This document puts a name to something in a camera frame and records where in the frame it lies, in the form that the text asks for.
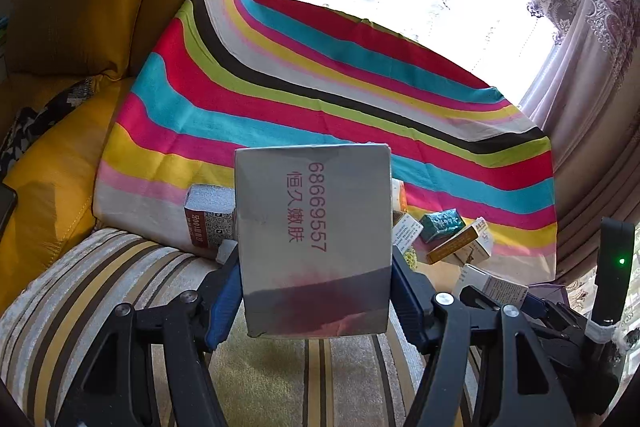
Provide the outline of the brown yellow long box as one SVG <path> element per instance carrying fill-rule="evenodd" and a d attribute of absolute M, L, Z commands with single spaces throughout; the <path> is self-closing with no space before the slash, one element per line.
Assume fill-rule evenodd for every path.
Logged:
<path fill-rule="evenodd" d="M 459 249 L 471 244 L 480 236 L 477 229 L 473 225 L 468 225 L 456 235 L 447 239 L 444 243 L 437 246 L 426 255 L 426 263 L 434 265 L 434 263 L 454 254 Z"/>

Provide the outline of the pink drape curtain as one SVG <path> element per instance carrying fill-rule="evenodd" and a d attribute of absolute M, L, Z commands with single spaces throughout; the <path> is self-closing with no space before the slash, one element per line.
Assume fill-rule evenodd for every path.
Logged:
<path fill-rule="evenodd" d="M 551 140 L 555 278 L 596 263 L 600 222 L 639 221 L 639 1 L 582 0 L 522 101 Z"/>

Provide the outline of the glittery silver red box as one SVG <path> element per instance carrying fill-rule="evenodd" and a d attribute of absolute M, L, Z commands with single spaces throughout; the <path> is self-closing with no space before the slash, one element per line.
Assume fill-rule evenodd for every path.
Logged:
<path fill-rule="evenodd" d="M 235 194 L 231 187 L 193 184 L 183 206 L 192 245 L 213 251 L 235 238 Z"/>

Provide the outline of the black tracker with green light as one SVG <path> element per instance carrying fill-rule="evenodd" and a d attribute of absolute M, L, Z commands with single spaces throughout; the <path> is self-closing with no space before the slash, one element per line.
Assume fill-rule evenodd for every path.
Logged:
<path fill-rule="evenodd" d="M 596 298 L 591 320 L 612 326 L 622 318 L 634 254 L 634 225 L 604 217 L 596 272 Z"/>

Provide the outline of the rainbow striped cloth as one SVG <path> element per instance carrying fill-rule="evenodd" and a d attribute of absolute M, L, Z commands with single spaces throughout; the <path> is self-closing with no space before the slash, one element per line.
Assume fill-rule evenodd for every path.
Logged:
<path fill-rule="evenodd" d="M 186 251 L 193 184 L 232 186 L 241 148 L 382 143 L 414 217 L 484 219 L 488 267 L 556 270 L 551 144 L 496 88 L 404 37 L 295 0 L 186 0 L 119 107 L 94 215 Z"/>

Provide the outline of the white grey carton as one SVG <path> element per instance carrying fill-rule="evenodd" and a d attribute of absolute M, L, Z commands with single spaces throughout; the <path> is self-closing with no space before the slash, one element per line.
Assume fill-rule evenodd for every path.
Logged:
<path fill-rule="evenodd" d="M 528 293 L 525 285 L 514 283 L 486 272 L 475 265 L 465 265 L 454 285 L 454 297 L 461 298 L 465 287 L 473 287 L 500 305 L 521 308 Z"/>

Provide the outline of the white blue medicine box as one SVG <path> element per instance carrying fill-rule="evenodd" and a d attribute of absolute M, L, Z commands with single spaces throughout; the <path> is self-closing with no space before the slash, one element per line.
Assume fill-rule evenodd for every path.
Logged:
<path fill-rule="evenodd" d="M 392 244 L 403 255 L 423 231 L 423 225 L 409 213 L 404 213 L 392 230 Z"/>

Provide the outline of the orange white small box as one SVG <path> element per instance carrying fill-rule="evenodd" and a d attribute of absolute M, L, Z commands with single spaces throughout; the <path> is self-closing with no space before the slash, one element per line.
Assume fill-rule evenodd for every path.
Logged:
<path fill-rule="evenodd" d="M 406 212 L 408 208 L 405 183 L 395 178 L 392 179 L 392 208 L 393 212 L 399 213 Z"/>

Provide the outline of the black phone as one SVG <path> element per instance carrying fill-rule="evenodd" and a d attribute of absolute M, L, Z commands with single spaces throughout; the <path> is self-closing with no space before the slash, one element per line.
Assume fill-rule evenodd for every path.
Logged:
<path fill-rule="evenodd" d="M 14 188 L 4 183 L 0 184 L 0 237 L 3 235 L 6 226 L 17 205 L 17 193 Z"/>

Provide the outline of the large silver grey box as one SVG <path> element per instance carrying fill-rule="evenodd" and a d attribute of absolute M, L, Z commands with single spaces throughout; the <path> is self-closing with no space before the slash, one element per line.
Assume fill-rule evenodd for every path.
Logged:
<path fill-rule="evenodd" d="M 234 193 L 250 336 L 385 331 L 393 224 L 387 145 L 242 148 Z"/>

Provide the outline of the dark green small box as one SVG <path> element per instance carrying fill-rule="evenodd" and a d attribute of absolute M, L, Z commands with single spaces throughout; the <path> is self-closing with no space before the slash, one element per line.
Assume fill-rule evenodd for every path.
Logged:
<path fill-rule="evenodd" d="M 457 209 L 425 213 L 420 219 L 422 231 L 420 237 L 424 243 L 446 241 L 465 227 Z"/>

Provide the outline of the yellow leather sofa cushion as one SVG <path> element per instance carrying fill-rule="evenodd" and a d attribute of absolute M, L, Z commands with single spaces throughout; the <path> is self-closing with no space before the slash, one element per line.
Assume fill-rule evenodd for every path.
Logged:
<path fill-rule="evenodd" d="M 43 132 L 3 176 L 17 204 L 1 237 L 9 306 L 93 229 L 94 180 L 108 132 L 145 57 L 184 0 L 13 0 L 1 124 L 74 84 L 88 100 Z"/>

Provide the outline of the black white patterned pillow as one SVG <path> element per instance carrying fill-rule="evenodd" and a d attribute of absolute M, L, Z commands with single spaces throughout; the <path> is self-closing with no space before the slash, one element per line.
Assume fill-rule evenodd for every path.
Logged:
<path fill-rule="evenodd" d="M 98 91 L 98 86 L 98 80 L 87 78 L 55 95 L 42 109 L 23 107 L 1 142 L 1 180 L 32 144 L 88 101 Z"/>

